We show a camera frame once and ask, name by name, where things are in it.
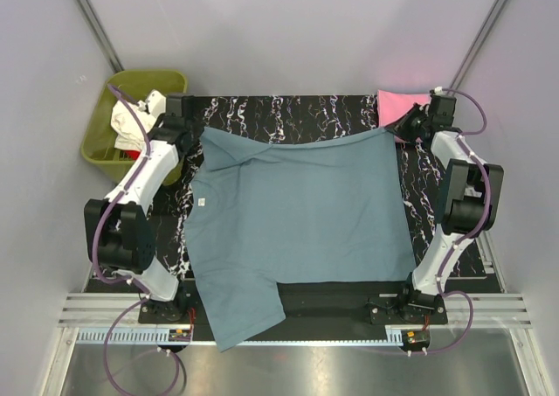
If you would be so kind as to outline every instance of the black work table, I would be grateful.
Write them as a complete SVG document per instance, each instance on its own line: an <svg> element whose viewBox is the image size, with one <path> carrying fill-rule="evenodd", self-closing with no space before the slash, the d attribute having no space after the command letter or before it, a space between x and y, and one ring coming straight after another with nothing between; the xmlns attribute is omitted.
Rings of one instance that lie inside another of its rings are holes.
<svg viewBox="0 0 559 396"><path fill-rule="evenodd" d="M357 134L378 126L374 95L200 97L195 100L195 113L199 120L213 128L261 142L274 143L323 141ZM435 228L433 208L438 184L445 171L434 155L421 144L397 144L396 148L402 199L418 264L424 258L432 240ZM155 195L153 207L148 215L156 235L157 257L179 280L188 282L193 292L197 306L195 339L197 336L201 337L200 333L204 335L204 329L209 331L209 328L204 328L207 319L197 298L195 281L190 271L183 226L192 207L190 180L202 161L202 150L197 145L185 158L181 179L171 186L162 186ZM398 282L279 284L279 294L287 319L283 326L280 324L271 328L269 332L261 334L265 336L259 338L308 339L299 336L287 337L286 333L291 335L291 332L287 331L293 330L290 324L296 322L300 325L296 328L300 329L300 334L308 334L309 332L304 330L314 329L313 325L316 322L324 322L326 319L331 321L332 313L337 313L335 318L338 319L338 323L359 323L362 319L354 317L359 316L357 309L366 302L367 295L396 293L399 286ZM458 288L476 293L500 292L494 274L486 274L480 250L475 243L461 255L447 283L447 290ZM135 289L126 285L107 286L95 278L86 286L86 292L119 291L135 292ZM348 310L346 316L343 313L345 309ZM347 326L340 324L336 329L346 330ZM314 334L313 339L355 337L339 335L340 332L334 335L326 333L324 337Z"/></svg>

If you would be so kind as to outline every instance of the black marble surface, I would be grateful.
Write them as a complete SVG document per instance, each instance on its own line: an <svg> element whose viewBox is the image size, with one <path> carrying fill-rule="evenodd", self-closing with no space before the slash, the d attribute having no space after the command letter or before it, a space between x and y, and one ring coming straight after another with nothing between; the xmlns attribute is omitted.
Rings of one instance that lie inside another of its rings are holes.
<svg viewBox="0 0 559 396"><path fill-rule="evenodd" d="M213 128L274 143L324 141L378 125L374 95L200 97L195 100L195 112ZM444 169L421 144L397 144L396 148L400 188L418 264L434 232L433 208ZM186 157L181 179L171 186L162 186L157 192L148 215L157 239L157 257L181 280L192 276L183 225L192 207L190 180L203 159L198 145ZM485 276L480 251L473 243L460 257L452 277ZM89 292L108 290L118 292L130 288L111 288L96 278L86 287Z"/></svg>

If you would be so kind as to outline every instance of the white wall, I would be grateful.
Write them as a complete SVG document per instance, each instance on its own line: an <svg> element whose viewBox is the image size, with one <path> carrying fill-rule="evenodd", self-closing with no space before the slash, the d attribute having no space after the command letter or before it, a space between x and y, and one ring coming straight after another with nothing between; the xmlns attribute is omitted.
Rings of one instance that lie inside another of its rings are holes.
<svg viewBox="0 0 559 396"><path fill-rule="evenodd" d="M493 241L508 287L525 295L540 348L559 391L559 2L511 0L463 89L478 98L487 132L472 139L505 169ZM462 107L458 124L479 126Z"/></svg>
<svg viewBox="0 0 559 396"><path fill-rule="evenodd" d="M110 71L73 0L0 0L0 14L0 393L31 395L90 267L83 205L109 183L79 144Z"/></svg>
<svg viewBox="0 0 559 396"><path fill-rule="evenodd" d="M368 94L450 83L493 0L92 0L125 67L193 94Z"/></svg>

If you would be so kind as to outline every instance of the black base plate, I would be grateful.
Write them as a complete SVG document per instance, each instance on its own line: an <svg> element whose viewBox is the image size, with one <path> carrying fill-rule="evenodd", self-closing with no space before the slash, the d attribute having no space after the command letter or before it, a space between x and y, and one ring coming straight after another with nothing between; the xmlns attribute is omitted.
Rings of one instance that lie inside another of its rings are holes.
<svg viewBox="0 0 559 396"><path fill-rule="evenodd" d="M377 326L386 326L393 324L409 324L422 326L425 324L425 316L421 314L412 315L407 314L404 317L401 313L398 313L397 309L394 308L395 297L374 297L369 299L369 313L371 324ZM446 316L446 308L444 302L439 305L442 309L435 310L434 313L429 315L429 324L448 324L448 317Z"/></svg>
<svg viewBox="0 0 559 396"><path fill-rule="evenodd" d="M141 305L138 323L177 324L190 323L189 294L186 284L179 284L175 299L171 302L149 300Z"/></svg>

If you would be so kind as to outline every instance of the metal floor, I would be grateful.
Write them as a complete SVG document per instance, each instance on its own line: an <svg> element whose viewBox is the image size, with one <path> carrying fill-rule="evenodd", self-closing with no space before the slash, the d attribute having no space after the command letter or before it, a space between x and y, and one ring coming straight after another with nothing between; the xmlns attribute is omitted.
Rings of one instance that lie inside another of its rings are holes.
<svg viewBox="0 0 559 396"><path fill-rule="evenodd" d="M433 330L432 347L456 338L449 330ZM145 345L113 345L111 370L117 382L138 396L162 392L173 378L170 359L152 354L130 364L148 350ZM180 352L188 383L179 381L171 394L196 396L351 396L375 395L528 395L506 330L471 330L458 348L442 355L407 358L373 351L395 348L237 347L224 353L215 346L191 346ZM102 345L77 344L66 374L65 396L112 395L105 379Z"/></svg>

